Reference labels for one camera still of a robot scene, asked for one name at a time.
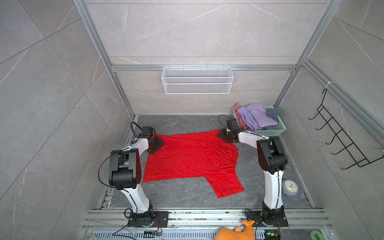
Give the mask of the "red t shirt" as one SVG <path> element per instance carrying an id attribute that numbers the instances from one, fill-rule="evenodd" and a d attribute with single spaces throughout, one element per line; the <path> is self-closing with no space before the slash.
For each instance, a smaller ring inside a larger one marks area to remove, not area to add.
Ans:
<path id="1" fill-rule="evenodd" d="M 149 155 L 144 182 L 204 177 L 218 198 L 244 191 L 236 174 L 239 150 L 219 133 L 159 135 L 164 146 Z"/>

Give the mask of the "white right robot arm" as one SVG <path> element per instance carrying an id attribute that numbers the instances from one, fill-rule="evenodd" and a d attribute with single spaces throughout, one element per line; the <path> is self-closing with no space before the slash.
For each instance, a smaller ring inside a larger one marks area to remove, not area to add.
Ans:
<path id="1" fill-rule="evenodd" d="M 263 208 L 257 217 L 255 212 L 245 211 L 248 219 L 267 227 L 287 227 L 288 220 L 282 200 L 282 178 L 288 160 L 279 137 L 268 137 L 246 131 L 236 119 L 226 121 L 219 137 L 229 144 L 242 143 L 255 148 L 258 161 L 265 176 Z"/>

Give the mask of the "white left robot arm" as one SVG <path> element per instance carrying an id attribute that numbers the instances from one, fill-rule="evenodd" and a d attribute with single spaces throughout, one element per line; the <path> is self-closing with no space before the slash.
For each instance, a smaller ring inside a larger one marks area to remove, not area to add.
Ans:
<path id="1" fill-rule="evenodd" d="M 114 150 L 109 158 L 109 184 L 119 190 L 128 199 L 131 207 L 129 220 L 143 227 L 150 227 L 155 222 L 155 213 L 151 201 L 146 197 L 142 186 L 142 167 L 140 156 L 144 152 L 154 155 L 164 146 L 153 127 L 140 127 L 131 122 L 133 142 L 126 148 Z"/>

